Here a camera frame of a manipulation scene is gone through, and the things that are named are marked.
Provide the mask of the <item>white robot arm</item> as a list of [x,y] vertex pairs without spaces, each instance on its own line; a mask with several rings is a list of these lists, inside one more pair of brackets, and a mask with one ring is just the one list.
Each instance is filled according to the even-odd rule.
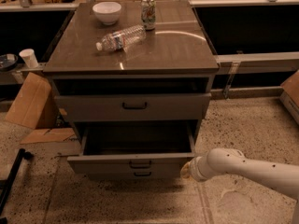
[[299,224],[299,166],[248,159],[238,149],[213,148],[187,161],[181,168],[182,178],[197,182],[217,175],[241,175],[296,200],[292,224]]

